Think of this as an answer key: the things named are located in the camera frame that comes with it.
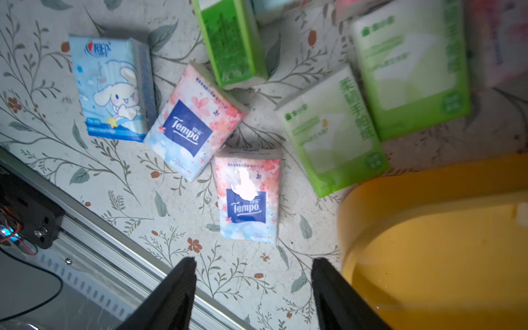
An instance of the tissue pack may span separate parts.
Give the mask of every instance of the tissue pack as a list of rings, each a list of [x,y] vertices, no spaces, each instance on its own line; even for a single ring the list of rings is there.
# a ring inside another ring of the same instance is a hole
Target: tissue pack
[[[247,108],[191,62],[145,137],[167,164],[194,181],[242,121]]]
[[[220,234],[277,242],[281,149],[221,149],[214,157]]]
[[[381,140],[470,112],[459,0],[399,0],[352,24]]]
[[[336,0],[336,18],[338,21],[343,21],[351,16],[361,16],[391,1],[392,0]]]
[[[156,119],[148,47],[70,36],[70,53],[88,135],[142,142]]]
[[[528,3],[471,0],[468,48],[478,87],[493,87],[528,71]]]
[[[225,89],[265,82],[268,71],[247,0],[192,0],[216,81]]]
[[[294,15],[314,7],[324,6],[332,0],[252,0],[255,18],[260,24],[268,24],[279,18]]]
[[[388,168],[349,65],[284,99],[276,112],[319,197]]]

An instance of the brand logo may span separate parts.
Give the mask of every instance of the brand logo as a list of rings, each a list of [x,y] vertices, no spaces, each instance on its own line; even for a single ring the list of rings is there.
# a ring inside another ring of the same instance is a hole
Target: brand logo
[[[308,106],[306,104],[303,104],[299,107],[299,109],[292,111],[291,113],[285,114],[284,118],[286,121],[291,120],[292,117],[295,117],[297,115],[300,115],[302,112],[306,111],[308,109]]]
[[[105,43],[90,42],[84,49],[86,54],[90,54],[93,57],[107,57],[108,52],[111,51],[110,45]]]
[[[371,169],[380,168],[380,166],[385,164],[385,155],[382,153],[371,153],[366,158],[366,164]]]
[[[227,189],[228,217],[233,223],[259,221],[266,223],[266,192],[257,191],[257,196],[247,201],[231,189]]]
[[[370,32],[376,32],[388,25],[391,25],[392,23],[394,23],[394,16],[389,16],[387,17],[386,19],[380,21],[380,22],[377,22],[377,23],[374,23],[372,24],[372,26],[366,26],[364,27],[362,30],[361,30],[361,36],[368,36],[370,34]]]
[[[448,115],[456,114],[462,109],[462,97],[458,92],[451,92],[442,100],[442,111]]]
[[[187,149],[193,157],[213,131],[180,100],[163,124],[165,136]]]

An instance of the black bracket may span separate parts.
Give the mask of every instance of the black bracket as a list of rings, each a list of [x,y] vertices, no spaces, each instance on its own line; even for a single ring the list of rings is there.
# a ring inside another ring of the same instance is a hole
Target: black bracket
[[[49,248],[57,238],[63,209],[3,167],[0,167],[0,205],[13,209],[23,225],[20,235],[39,248]]]

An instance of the cartoon white puppy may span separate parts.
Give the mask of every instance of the cartoon white puppy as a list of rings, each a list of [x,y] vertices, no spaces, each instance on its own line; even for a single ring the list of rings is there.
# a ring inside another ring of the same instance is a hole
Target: cartoon white puppy
[[[114,118],[119,117],[133,120],[139,110],[139,95],[137,91],[137,78],[135,72],[130,68],[121,68],[119,73],[126,82],[118,82],[113,85],[108,85],[102,90],[98,91],[94,96],[94,102],[104,107],[108,102],[112,102],[112,110],[114,111]]]

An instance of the blue tissue pack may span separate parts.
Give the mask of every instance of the blue tissue pack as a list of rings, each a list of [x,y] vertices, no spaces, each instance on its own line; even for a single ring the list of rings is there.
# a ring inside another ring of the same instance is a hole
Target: blue tissue pack
[[[148,46],[70,36],[70,53],[88,135],[143,142],[157,117]]]

